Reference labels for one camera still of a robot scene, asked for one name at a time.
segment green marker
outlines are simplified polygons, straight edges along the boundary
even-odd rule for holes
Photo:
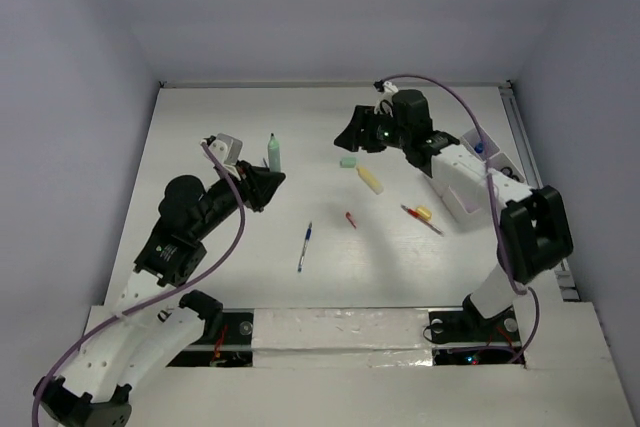
[[[269,170],[272,172],[280,172],[280,142],[276,136],[271,134],[269,144],[267,145],[267,154],[269,156]]]

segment red pen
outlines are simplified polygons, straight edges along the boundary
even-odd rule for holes
[[[413,217],[414,219],[418,219],[420,222],[422,222],[424,225],[426,225],[427,227],[429,227],[430,229],[432,229],[436,234],[439,235],[444,235],[444,233],[437,228],[435,225],[433,225],[431,222],[426,221],[418,212],[416,212],[413,209],[410,209],[409,207],[407,207],[406,205],[402,205],[400,204],[400,207],[402,207],[402,210],[404,210],[407,214],[409,214],[411,217]]]
[[[351,212],[347,212],[346,214],[344,214],[344,216],[347,218],[347,220],[349,221],[349,223],[350,223],[351,225],[353,225],[353,228],[354,228],[354,229],[357,229],[357,227],[356,227],[356,223],[355,223],[355,221],[353,220],[353,217],[351,216]]]

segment screw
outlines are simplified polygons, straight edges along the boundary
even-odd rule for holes
[[[248,320],[245,320],[240,324],[240,335],[251,335],[253,332],[253,324]]]
[[[518,322],[516,322],[516,319],[512,319],[511,317],[504,319],[504,328],[507,329],[507,332],[511,332],[513,334],[518,330]]]

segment pen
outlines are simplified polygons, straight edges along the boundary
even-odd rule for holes
[[[402,210],[404,210],[407,214],[409,214],[411,217],[418,219],[420,222],[422,222],[423,224],[425,224],[427,227],[429,227],[430,229],[432,229],[436,234],[438,235],[444,235],[444,233],[437,228],[435,225],[433,225],[431,222],[429,222],[428,220],[426,220],[424,217],[429,217],[431,218],[431,211],[427,210],[425,207],[418,207],[418,211],[422,211],[423,215],[420,215],[420,212],[416,212],[413,209],[410,209],[409,207],[407,207],[406,205],[400,205],[400,207],[402,207]]]
[[[309,239],[311,238],[312,227],[313,227],[313,223],[309,222],[309,227],[307,228],[307,235],[305,235],[304,244],[302,244],[302,253],[300,254],[300,261],[298,262],[298,272],[302,272],[302,264],[304,263],[304,254],[307,253],[307,245],[309,245]]]

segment red object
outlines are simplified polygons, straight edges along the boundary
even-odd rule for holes
[[[347,212],[346,214],[344,214],[344,216],[347,218],[347,220],[349,221],[349,223],[350,223],[351,225],[353,225],[353,228],[354,228],[354,229],[357,229],[357,228],[358,228],[358,227],[356,227],[356,223],[355,223],[355,221],[353,220],[353,217],[351,216],[351,212]]]
[[[213,347],[213,359],[211,359],[212,362],[215,362],[220,358],[220,347],[222,347],[222,344],[224,344],[224,337],[225,335],[227,335],[228,327],[229,326],[225,324],[225,326],[222,328],[222,333],[220,334],[220,338],[218,339],[215,346]]]
[[[409,214],[411,217],[415,218],[415,219],[420,219],[422,220],[422,217],[420,217],[420,214],[417,213],[415,210],[410,209],[409,207],[407,207],[406,205],[402,205],[400,204],[400,207],[402,207],[402,210],[404,210],[407,214]]]

